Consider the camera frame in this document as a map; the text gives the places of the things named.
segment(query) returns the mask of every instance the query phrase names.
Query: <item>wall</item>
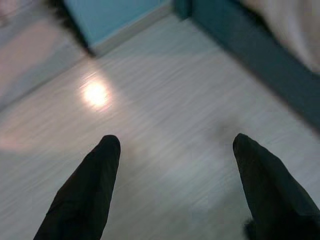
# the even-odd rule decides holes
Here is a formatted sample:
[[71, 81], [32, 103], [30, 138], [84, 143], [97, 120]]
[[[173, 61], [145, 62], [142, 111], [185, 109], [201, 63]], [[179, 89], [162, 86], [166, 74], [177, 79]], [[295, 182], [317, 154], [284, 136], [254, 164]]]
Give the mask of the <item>wall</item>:
[[90, 46], [164, 4], [166, 0], [65, 0]]

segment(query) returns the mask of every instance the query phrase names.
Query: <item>light wooden floor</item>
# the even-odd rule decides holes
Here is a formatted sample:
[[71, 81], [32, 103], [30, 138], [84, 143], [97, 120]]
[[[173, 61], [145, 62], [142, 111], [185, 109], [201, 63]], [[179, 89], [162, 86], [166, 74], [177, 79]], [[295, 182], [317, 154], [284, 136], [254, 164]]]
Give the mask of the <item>light wooden floor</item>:
[[244, 239], [239, 132], [280, 157], [320, 206], [319, 136], [192, 23], [169, 16], [0, 113], [0, 239], [32, 239], [105, 134], [122, 153], [103, 240]]

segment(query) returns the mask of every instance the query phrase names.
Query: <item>floor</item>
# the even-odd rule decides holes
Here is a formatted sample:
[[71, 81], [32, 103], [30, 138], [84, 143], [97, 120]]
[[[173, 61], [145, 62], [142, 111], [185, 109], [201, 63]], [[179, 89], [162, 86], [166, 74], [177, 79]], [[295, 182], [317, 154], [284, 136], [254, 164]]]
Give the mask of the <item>floor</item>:
[[320, 206], [320, 138], [189, 21], [170, 15], [0, 113], [0, 239], [32, 239], [103, 135], [122, 146], [103, 240], [244, 240], [245, 133]]
[[84, 57], [39, 0], [0, 0], [0, 110]]

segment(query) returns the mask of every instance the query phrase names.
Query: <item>baseboard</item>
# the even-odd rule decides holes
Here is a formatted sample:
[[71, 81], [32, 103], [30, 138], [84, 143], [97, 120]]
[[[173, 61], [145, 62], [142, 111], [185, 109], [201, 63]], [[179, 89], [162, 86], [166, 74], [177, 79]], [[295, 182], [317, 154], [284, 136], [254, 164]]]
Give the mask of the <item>baseboard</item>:
[[152, 24], [156, 23], [157, 21], [161, 20], [169, 13], [172, 12], [172, 5], [171, 3], [166, 3], [160, 7], [157, 7], [152, 12], [149, 12], [145, 16], [142, 16], [139, 20], [129, 24], [128, 26], [123, 27], [119, 31], [117, 31], [114, 35], [107, 37], [105, 40], [90, 46], [90, 49], [97, 57], [101, 57], [114, 48], [118, 47], [125, 41], [129, 40], [136, 34], [140, 33], [141, 31], [145, 30]]

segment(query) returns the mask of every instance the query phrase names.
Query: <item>bed frame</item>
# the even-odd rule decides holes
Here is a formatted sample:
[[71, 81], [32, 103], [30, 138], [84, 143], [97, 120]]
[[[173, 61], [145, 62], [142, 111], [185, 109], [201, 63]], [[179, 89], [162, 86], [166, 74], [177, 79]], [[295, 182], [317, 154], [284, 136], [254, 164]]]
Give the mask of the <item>bed frame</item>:
[[180, 18], [192, 18], [320, 132], [320, 76], [282, 47], [259, 16], [236, 0], [173, 4]]

